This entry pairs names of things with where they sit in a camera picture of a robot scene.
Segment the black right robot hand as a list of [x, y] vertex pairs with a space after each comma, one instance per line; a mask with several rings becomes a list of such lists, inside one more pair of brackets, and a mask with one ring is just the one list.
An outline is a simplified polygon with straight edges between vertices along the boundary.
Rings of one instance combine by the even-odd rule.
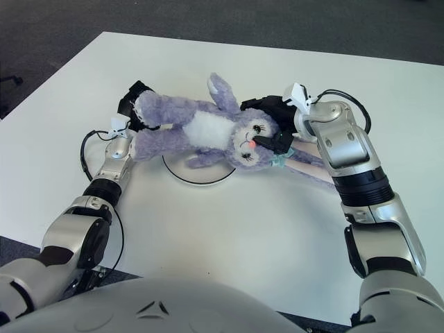
[[243, 101], [240, 110], [244, 111], [248, 108], [265, 112], [279, 127], [279, 130], [273, 137], [254, 136], [253, 141], [256, 145], [263, 146], [273, 151], [276, 155], [287, 154], [291, 148], [293, 134], [297, 133], [294, 125], [297, 107], [285, 104], [281, 96], [270, 95], [261, 99]]

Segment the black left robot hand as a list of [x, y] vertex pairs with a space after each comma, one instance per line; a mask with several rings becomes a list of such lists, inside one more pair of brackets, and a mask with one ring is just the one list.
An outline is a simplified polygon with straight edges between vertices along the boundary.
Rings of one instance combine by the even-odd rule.
[[136, 99], [139, 97], [139, 95], [142, 92], [145, 91], [152, 91], [152, 89], [145, 84], [143, 84], [142, 81], [138, 80], [136, 81], [129, 89], [128, 93], [123, 96], [123, 98], [119, 102], [119, 106], [117, 109], [118, 114], [122, 114], [123, 116], [128, 117], [129, 124], [128, 129], [133, 130], [135, 132], [139, 132], [144, 129], [148, 130], [158, 130], [160, 126], [156, 127], [148, 127], [146, 124], [142, 122], [142, 120], [137, 118], [137, 115], [135, 111], [133, 110], [134, 104]]

